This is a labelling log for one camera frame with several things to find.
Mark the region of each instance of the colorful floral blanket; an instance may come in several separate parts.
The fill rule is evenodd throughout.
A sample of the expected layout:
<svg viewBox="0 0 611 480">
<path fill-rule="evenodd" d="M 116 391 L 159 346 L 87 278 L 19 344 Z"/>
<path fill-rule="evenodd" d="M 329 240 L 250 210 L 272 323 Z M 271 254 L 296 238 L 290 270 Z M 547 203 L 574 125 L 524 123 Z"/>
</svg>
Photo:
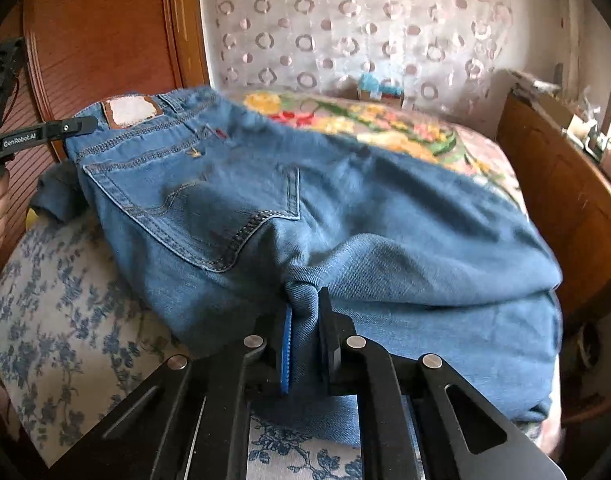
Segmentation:
<svg viewBox="0 0 611 480">
<path fill-rule="evenodd" d="M 352 136 L 439 164 L 471 177 L 525 212 L 519 182 L 500 147 L 464 126 L 416 111 L 309 94 L 255 90 L 231 92 L 228 97 L 294 128 Z"/>
</svg>

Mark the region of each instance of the metal bolt head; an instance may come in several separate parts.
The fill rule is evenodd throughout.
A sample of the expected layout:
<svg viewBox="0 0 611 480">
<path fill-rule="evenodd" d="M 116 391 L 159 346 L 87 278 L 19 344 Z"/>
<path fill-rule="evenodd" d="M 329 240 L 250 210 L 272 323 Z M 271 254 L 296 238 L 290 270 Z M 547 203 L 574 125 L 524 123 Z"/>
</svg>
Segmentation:
<svg viewBox="0 0 611 480">
<path fill-rule="evenodd" d="M 365 348 L 365 338 L 360 335 L 351 335 L 346 339 L 346 345 L 350 348 Z"/>
<path fill-rule="evenodd" d="M 248 348 L 258 348 L 263 344 L 263 338 L 260 335 L 249 335 L 243 340 L 243 344 Z"/>
<path fill-rule="evenodd" d="M 441 368 L 443 365 L 441 357 L 436 354 L 424 355 L 422 361 L 428 368 Z"/>
<path fill-rule="evenodd" d="M 188 358 L 185 355 L 176 354 L 168 359 L 168 366 L 172 370 L 183 370 L 188 366 Z"/>
</svg>

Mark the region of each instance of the belt loop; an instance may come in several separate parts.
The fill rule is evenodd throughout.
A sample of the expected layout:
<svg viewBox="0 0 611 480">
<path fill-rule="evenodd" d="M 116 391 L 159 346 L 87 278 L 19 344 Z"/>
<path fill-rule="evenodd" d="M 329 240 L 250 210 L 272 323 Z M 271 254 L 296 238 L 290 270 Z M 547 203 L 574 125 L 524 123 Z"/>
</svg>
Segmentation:
<svg viewBox="0 0 611 480">
<path fill-rule="evenodd" d="M 174 97 L 171 97 L 167 94 L 158 94 L 157 97 L 165 102 L 165 104 L 167 104 L 170 108 L 172 108 L 172 110 L 174 110 L 175 113 L 182 113 L 183 107 L 181 106 L 181 103 L 175 99 Z"/>
</svg>

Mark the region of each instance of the jeans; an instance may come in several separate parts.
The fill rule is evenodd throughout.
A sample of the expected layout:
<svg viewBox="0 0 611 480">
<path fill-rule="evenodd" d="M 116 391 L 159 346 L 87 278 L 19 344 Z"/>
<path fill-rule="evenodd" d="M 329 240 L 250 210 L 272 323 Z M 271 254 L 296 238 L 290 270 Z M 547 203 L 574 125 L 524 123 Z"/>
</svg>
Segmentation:
<svg viewBox="0 0 611 480">
<path fill-rule="evenodd" d="M 319 381 L 317 292 L 390 352 L 443 356 L 507 417 L 543 420 L 561 314 L 556 260 L 513 204 L 469 178 L 343 136 L 294 130 L 209 88 L 152 97 L 112 130 L 101 106 L 34 204 L 93 207 L 117 264 L 195 356 L 293 309 L 290 393 L 259 415 L 356 444 L 352 398 Z"/>
</svg>

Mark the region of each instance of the box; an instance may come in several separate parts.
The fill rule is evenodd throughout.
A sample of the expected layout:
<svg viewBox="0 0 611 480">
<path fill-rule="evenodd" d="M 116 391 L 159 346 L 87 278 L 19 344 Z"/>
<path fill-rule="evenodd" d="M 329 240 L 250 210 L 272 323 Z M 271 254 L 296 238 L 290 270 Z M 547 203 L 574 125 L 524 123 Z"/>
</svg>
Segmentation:
<svg viewBox="0 0 611 480">
<path fill-rule="evenodd" d="M 579 115 L 571 111 L 568 106 L 557 101 L 550 94 L 537 94 L 537 102 L 555 123 L 580 140 L 585 140 L 589 131 L 597 124 L 595 119 L 589 121 L 583 120 Z"/>
<path fill-rule="evenodd" d="M 403 100 L 405 99 L 405 92 L 401 92 L 401 97 L 397 97 L 391 94 L 375 94 L 380 95 L 380 98 L 371 97 L 371 93 L 365 90 L 358 90 L 359 101 L 368 101 L 371 103 L 380 103 L 382 105 L 391 106 L 392 108 L 403 107 Z"/>
</svg>

